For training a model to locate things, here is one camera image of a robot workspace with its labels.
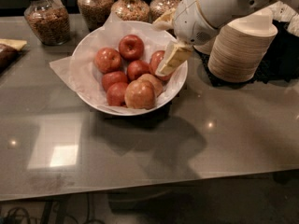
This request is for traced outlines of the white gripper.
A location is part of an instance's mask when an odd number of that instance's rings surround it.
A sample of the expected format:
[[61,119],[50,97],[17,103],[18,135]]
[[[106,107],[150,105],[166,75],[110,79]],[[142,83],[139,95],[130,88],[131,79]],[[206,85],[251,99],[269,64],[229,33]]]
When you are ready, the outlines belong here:
[[155,71],[159,77],[171,75],[186,62],[192,55],[192,45],[204,45],[219,32],[206,21],[199,0],[181,0],[177,9],[168,9],[152,25],[157,31],[173,28],[178,40],[170,41],[166,46]]

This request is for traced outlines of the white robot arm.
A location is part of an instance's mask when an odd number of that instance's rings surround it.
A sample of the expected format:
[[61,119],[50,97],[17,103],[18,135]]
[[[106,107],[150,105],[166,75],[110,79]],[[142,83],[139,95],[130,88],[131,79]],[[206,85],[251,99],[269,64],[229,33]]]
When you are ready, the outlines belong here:
[[158,76],[168,76],[188,60],[192,47],[204,45],[216,37],[221,27],[237,18],[252,14],[276,1],[299,9],[299,0],[181,0],[177,8],[167,11],[153,23],[156,30],[174,31],[156,70]]

